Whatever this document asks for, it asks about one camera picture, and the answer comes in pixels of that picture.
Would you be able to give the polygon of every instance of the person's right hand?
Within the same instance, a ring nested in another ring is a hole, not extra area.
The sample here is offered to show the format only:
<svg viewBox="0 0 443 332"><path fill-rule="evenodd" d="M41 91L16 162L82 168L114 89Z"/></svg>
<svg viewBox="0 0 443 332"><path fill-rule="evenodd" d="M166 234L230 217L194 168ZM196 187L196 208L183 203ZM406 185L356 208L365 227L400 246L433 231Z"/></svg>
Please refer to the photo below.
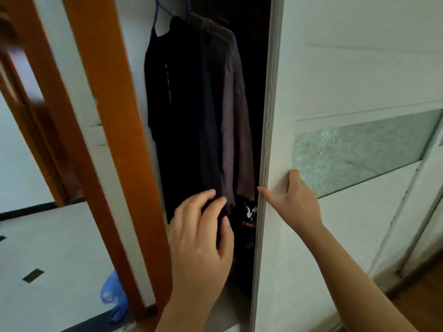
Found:
<svg viewBox="0 0 443 332"><path fill-rule="evenodd" d="M303 182L297 169L289 172L289 184L283 198L277 198L262 186L257 190L297 234L322 226L317 195Z"/></svg>

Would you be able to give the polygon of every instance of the frosted glass panel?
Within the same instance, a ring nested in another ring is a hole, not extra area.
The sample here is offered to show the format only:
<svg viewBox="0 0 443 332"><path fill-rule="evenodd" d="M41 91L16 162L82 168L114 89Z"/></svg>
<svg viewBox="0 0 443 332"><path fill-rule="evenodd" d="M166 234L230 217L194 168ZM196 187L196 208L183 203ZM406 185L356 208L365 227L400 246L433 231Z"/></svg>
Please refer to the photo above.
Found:
<svg viewBox="0 0 443 332"><path fill-rule="evenodd" d="M422 159L442 110L297 135L292 167L319 197Z"/></svg>

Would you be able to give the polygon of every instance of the blue plastic bag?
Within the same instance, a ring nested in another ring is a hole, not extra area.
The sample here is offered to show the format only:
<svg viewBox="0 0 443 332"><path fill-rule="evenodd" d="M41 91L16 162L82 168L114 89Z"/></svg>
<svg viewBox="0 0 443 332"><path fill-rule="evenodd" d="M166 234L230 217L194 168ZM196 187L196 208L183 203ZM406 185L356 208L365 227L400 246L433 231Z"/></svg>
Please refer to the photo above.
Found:
<svg viewBox="0 0 443 332"><path fill-rule="evenodd" d="M128 299L121 287L117 272L114 270L106 279L100 292L100 298L103 304L115 303L115 307L109 316L109 322L120 323L128 312Z"/></svg>

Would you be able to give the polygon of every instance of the hand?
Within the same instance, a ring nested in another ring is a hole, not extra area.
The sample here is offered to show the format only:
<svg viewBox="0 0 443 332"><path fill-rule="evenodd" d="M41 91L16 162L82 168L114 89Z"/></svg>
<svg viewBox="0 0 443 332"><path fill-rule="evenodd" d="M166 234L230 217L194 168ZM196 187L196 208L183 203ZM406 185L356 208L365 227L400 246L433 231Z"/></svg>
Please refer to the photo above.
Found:
<svg viewBox="0 0 443 332"><path fill-rule="evenodd" d="M277 198L262 186L257 190L298 235L323 225L317 195L303 182L297 169L289 172L284 198Z"/></svg>
<svg viewBox="0 0 443 332"><path fill-rule="evenodd" d="M202 207L214 197L215 190L209 190L185 200L175 210L170 232L170 302L181 310L203 312L206 318L228 278L234 251L234 234L227 217L221 223L219 250L215 246L217 217L226 198L213 201L202 214Z"/></svg>

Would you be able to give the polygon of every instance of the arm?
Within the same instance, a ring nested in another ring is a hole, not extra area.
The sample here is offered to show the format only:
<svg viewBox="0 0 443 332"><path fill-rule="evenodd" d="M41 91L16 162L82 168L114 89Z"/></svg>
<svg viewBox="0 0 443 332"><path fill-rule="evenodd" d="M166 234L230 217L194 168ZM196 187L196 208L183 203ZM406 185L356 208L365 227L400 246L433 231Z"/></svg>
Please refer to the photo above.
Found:
<svg viewBox="0 0 443 332"><path fill-rule="evenodd" d="M223 218L217 250L217 216L226 203L213 201L215 190L185 200L171 221L172 294L156 332L200 332L228 278L234 251L234 234Z"/></svg>
<svg viewBox="0 0 443 332"><path fill-rule="evenodd" d="M263 187L258 191L312 253L348 332L416 332L323 225L317 195L298 170L289 172L284 198Z"/></svg>

